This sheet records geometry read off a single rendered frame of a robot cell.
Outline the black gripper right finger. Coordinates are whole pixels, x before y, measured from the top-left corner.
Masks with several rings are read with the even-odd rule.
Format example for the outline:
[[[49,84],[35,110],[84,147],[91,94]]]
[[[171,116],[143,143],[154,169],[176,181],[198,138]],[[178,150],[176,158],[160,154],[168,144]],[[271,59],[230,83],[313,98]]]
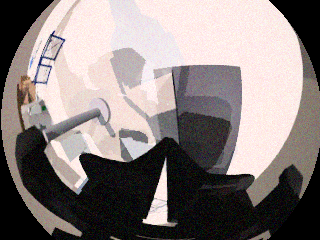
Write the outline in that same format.
[[[177,223],[185,211],[201,196],[220,195],[236,191],[247,191],[255,181],[251,173],[241,175],[215,175],[208,173],[191,159],[184,149],[169,137],[167,151],[167,220]]]

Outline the beige block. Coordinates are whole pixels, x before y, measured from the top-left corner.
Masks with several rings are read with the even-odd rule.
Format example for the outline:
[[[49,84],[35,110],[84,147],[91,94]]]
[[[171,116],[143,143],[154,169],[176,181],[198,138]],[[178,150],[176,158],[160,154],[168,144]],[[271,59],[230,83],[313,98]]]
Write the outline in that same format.
[[[69,163],[87,149],[83,136],[81,136],[80,129],[79,131],[69,129],[67,133],[63,133],[60,137],[56,137],[51,143],[53,147],[55,147],[56,155],[61,157],[64,161],[69,161]]]

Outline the white flat panel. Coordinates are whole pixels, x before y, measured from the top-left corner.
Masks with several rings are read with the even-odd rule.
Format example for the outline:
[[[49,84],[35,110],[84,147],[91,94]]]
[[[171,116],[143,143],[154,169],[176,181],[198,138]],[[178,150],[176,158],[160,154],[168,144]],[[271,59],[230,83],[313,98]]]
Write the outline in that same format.
[[[53,165],[53,171],[56,171],[56,175],[59,176],[59,179],[63,181],[64,184],[67,184],[68,188],[73,188],[73,185],[81,179],[79,175],[61,157],[56,155],[55,147],[51,143],[47,145],[47,159],[49,163]]]

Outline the navy glasses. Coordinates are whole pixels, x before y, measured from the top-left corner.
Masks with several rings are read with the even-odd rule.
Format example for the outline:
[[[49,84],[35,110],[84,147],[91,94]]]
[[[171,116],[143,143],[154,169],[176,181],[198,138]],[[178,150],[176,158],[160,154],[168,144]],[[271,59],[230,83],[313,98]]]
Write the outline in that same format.
[[[55,31],[48,37],[43,52],[41,52],[39,63],[37,63],[35,79],[33,79],[35,80],[35,83],[33,83],[33,85],[36,85],[37,83],[47,84],[47,79],[49,79],[49,73],[51,73],[52,67],[51,65],[43,64],[43,60],[48,59],[55,61],[57,53],[59,53],[59,49],[64,43],[64,39],[61,39],[60,36],[57,37],[56,35],[53,35],[53,33],[55,33]]]

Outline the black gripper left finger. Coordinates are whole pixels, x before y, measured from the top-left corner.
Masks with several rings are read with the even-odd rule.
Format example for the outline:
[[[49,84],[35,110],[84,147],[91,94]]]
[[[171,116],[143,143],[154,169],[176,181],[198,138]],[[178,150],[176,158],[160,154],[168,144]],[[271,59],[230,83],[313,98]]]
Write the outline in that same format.
[[[143,219],[148,219],[148,212],[152,207],[153,196],[167,157],[168,144],[169,137],[164,137],[143,156],[129,163],[104,159],[92,153],[83,153],[79,159],[88,180],[93,179],[107,187],[139,196],[140,213]]]

